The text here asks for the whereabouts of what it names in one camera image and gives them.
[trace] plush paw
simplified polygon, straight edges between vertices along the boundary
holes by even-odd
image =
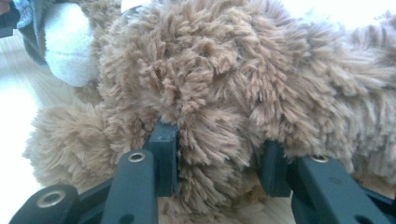
[[[24,156],[44,185],[91,188],[109,178],[116,165],[104,123],[90,105],[54,106],[38,113]]]

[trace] fluffy brown fur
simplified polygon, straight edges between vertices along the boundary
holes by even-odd
[[[180,130],[181,192],[161,199],[163,222],[248,223],[233,209],[263,195],[266,139],[396,184],[395,18],[349,32],[267,0],[154,2],[105,20],[117,3],[81,4],[99,27],[103,101],[40,112],[26,156],[44,184],[111,177],[157,119]]]

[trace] screw hole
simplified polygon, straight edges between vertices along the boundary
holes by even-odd
[[[355,216],[355,219],[360,223],[360,224],[374,224],[368,217],[364,216]]]
[[[40,208],[52,207],[60,203],[66,194],[63,190],[53,190],[41,196],[37,201],[37,206]]]
[[[326,156],[310,156],[311,160],[317,161],[317,162],[328,162],[329,158]]]
[[[146,158],[146,155],[140,152],[136,152],[128,157],[128,161],[139,162]]]

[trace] shaggy fur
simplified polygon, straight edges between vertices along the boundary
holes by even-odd
[[[234,209],[263,195],[267,139],[288,158],[328,155],[396,184],[396,18],[349,32],[266,0],[163,1],[119,16],[114,2],[81,4],[103,101],[40,112],[26,156],[44,184],[106,180],[157,119],[179,128],[180,195],[161,199],[163,222],[249,223]]]

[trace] white fabric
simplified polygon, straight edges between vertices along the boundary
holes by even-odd
[[[91,56],[92,30],[79,5],[53,5],[44,20],[45,59],[53,75],[82,87],[98,72]]]

